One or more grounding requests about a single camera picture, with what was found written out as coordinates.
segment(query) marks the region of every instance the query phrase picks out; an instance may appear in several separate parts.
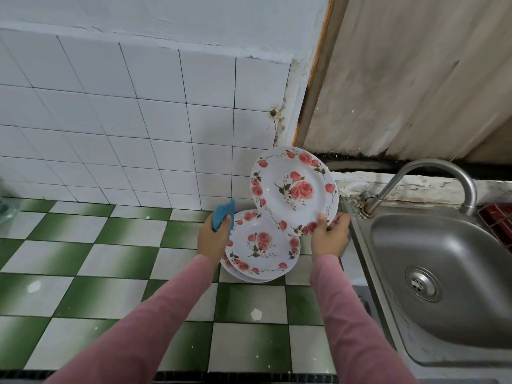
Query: hand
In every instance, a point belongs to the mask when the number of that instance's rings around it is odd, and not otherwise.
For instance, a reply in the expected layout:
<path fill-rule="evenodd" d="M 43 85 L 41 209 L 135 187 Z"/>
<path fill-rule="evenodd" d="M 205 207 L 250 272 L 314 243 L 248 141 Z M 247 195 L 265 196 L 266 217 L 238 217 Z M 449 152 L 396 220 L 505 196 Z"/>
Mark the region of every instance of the hand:
<path fill-rule="evenodd" d="M 337 213 L 331 225 L 323 213 L 317 216 L 318 226 L 311 237 L 313 261 L 324 254 L 341 257 L 349 244 L 350 216 L 347 213 Z"/>
<path fill-rule="evenodd" d="M 214 214 L 210 214 L 199 229 L 197 236 L 197 253 L 205 255 L 216 267 L 221 262 L 222 255 L 226 252 L 226 244 L 229 239 L 231 216 L 227 215 L 222 221 L 221 227 L 214 232 L 211 228 L 211 220 Z"/>

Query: white tiled wall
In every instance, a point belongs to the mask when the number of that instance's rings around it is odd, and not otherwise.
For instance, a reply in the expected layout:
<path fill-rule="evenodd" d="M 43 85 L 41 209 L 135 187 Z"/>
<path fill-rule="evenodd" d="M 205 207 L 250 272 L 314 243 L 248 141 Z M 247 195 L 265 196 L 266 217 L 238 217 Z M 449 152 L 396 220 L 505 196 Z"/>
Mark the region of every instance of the white tiled wall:
<path fill-rule="evenodd" d="M 0 30 L 0 189 L 25 198 L 253 207 L 289 64 Z"/>

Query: person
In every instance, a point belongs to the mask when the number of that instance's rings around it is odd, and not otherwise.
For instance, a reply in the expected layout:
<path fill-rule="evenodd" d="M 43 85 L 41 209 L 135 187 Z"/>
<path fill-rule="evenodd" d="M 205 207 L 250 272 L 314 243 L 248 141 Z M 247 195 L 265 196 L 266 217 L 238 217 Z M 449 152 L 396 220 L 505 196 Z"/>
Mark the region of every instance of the person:
<path fill-rule="evenodd" d="M 176 331 L 211 285 L 225 252 L 231 217 L 223 220 L 218 232 L 213 232 L 211 220 L 212 214 L 199 231 L 198 255 L 181 272 L 46 383 L 149 383 Z M 346 384 L 418 383 L 367 314 L 339 264 L 349 241 L 349 222 L 348 214 L 339 213 L 327 226 L 326 217 L 319 214 L 311 238 L 310 283 L 339 380 Z"/>

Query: blue cloth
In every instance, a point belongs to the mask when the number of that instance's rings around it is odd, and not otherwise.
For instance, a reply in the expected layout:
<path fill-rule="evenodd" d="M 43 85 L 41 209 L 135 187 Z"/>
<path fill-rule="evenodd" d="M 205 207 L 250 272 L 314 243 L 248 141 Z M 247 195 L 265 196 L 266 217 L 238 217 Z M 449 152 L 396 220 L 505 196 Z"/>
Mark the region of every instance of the blue cloth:
<path fill-rule="evenodd" d="M 222 221 L 228 214 L 231 216 L 231 227 L 229 228 L 229 231 L 231 232 L 234 226 L 234 199 L 230 200 L 225 205 L 217 206 L 217 209 L 215 209 L 214 217 L 211 220 L 211 228 L 214 232 L 219 230 Z"/>

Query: person's left hand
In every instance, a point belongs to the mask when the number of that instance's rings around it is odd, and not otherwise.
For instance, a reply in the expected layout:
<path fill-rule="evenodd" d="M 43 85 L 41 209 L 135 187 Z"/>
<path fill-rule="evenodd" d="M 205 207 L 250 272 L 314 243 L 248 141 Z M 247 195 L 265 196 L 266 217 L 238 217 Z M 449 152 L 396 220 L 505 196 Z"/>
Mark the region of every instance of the person's left hand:
<path fill-rule="evenodd" d="M 214 214 L 210 214 L 199 229 L 197 236 L 197 253 L 205 255 L 216 267 L 221 262 L 222 255 L 226 252 L 226 244 L 229 239 L 231 216 L 227 215 L 222 221 L 221 227 L 214 232 L 211 228 L 211 220 Z"/>

